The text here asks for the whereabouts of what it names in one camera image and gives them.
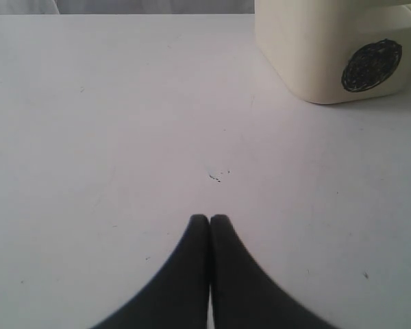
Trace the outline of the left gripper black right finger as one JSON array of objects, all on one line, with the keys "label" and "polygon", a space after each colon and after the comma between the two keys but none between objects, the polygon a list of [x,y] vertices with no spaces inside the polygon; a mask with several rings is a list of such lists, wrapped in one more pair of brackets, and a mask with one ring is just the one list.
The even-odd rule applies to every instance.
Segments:
[{"label": "left gripper black right finger", "polygon": [[333,328],[263,271],[228,216],[211,218],[210,248],[215,328]]}]

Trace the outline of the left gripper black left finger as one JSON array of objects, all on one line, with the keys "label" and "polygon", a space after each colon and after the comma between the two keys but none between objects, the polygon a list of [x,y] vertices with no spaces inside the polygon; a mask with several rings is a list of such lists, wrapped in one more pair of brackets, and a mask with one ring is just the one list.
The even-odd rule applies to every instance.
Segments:
[{"label": "left gripper black left finger", "polygon": [[193,215],[152,279],[95,328],[206,328],[210,294],[210,223]]}]

